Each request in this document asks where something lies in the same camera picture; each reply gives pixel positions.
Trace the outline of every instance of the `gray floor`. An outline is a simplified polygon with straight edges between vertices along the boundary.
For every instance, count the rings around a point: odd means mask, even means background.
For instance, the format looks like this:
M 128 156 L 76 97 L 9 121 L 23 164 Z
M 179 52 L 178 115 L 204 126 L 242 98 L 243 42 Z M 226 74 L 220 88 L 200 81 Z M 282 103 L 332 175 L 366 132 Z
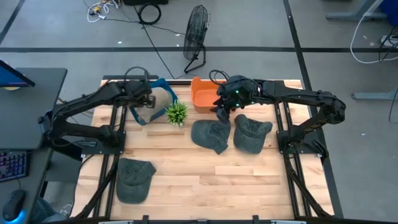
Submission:
M 86 0 L 91 5 L 95 0 Z M 363 0 L 291 0 L 290 5 L 302 47 L 349 47 L 355 22 L 327 21 L 325 14 L 352 11 Z M 184 32 L 192 7 L 203 4 L 211 13 L 207 46 L 293 47 L 285 9 L 280 0 L 170 0 L 161 6 L 158 26 Z M 4 27 L 17 1 L 2 2 L 0 29 Z M 136 19 L 131 7 L 126 14 Z M 109 18 L 126 19 L 111 8 Z M 355 47 L 378 47 L 379 39 L 391 29 L 386 22 L 361 25 Z M 158 47 L 183 45 L 183 37 L 148 28 Z M 150 47 L 138 24 L 115 21 L 86 21 L 83 1 L 60 6 L 51 0 L 26 0 L 0 47 Z M 183 75 L 187 64 L 181 52 L 161 52 L 175 77 Z M 377 54 L 358 54 L 362 60 L 377 60 Z M 65 67 L 67 79 L 61 97 L 70 100 L 94 91 L 103 75 L 121 75 L 140 65 L 152 74 L 170 78 L 154 52 L 114 53 L 0 53 L 15 67 Z M 398 178 L 396 174 L 398 124 L 388 122 L 391 102 L 353 101 L 355 91 L 388 91 L 397 88 L 397 62 L 363 65 L 350 54 L 304 54 L 314 89 L 330 90 L 348 106 L 346 121 L 325 126 L 325 137 L 335 173 L 341 206 L 346 218 L 398 221 Z M 212 69 L 251 78 L 301 79 L 297 56 L 292 52 L 208 52 L 207 64 L 193 74 L 207 77 Z M 84 116 L 76 116 L 90 124 Z M 393 112 L 398 121 L 398 108 Z M 56 156 L 58 163 L 65 162 Z M 73 183 L 54 182 L 45 196 L 57 210 L 72 201 Z

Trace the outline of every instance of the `fan grille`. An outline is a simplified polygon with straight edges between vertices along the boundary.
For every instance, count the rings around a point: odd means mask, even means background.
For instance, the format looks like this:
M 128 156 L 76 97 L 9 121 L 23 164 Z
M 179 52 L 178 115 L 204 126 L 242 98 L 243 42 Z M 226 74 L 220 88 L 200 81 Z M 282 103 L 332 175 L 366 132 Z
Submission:
M 208 13 L 202 5 L 193 8 L 185 32 L 184 57 L 193 60 L 198 57 L 207 31 Z

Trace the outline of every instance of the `fan stand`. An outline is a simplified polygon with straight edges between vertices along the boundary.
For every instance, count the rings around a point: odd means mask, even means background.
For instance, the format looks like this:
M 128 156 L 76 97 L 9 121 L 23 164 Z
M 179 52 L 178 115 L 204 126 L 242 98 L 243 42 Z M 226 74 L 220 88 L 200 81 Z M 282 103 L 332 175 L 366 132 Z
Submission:
M 199 59 L 198 57 L 195 57 L 195 58 L 192 59 L 191 62 L 185 67 L 185 69 L 184 69 L 185 74 L 187 74 L 188 72 L 191 72 L 192 70 L 195 70 L 195 69 L 197 69 L 197 68 L 200 68 L 200 67 L 202 67 L 202 66 L 204 66 L 204 65 L 206 64 L 206 47 L 205 47 L 204 45 L 201 45 L 200 48 L 203 49 L 203 63 L 202 63 L 201 65 L 198 65 L 198 66 L 196 66 L 196 67 L 191 68 L 191 69 L 188 70 L 189 66 L 190 66 L 195 60 L 198 60 L 198 59 Z

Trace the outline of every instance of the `black floor fan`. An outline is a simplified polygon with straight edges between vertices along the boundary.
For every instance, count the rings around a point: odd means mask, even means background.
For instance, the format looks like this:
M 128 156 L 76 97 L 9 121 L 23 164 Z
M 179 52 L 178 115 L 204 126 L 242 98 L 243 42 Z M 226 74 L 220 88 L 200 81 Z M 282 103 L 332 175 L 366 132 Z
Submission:
M 202 5 L 196 6 L 192 10 L 188 21 L 187 31 L 185 32 L 184 57 L 190 61 L 184 69 L 185 73 L 191 72 L 192 70 L 200 68 L 206 64 L 206 47 L 203 45 L 203 42 L 205 41 L 207 28 L 207 9 Z M 203 63 L 194 68 L 188 69 L 195 60 L 198 60 L 201 50 L 203 50 Z

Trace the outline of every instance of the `computer monitor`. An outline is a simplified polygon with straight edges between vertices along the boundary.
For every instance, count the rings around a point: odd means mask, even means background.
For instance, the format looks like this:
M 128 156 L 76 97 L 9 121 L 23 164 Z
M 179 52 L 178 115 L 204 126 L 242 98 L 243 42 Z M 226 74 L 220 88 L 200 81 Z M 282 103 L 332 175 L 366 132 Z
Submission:
M 35 86 L 32 80 L 29 80 L 21 72 L 13 69 L 11 66 L 0 60 L 0 87 L 28 87 Z

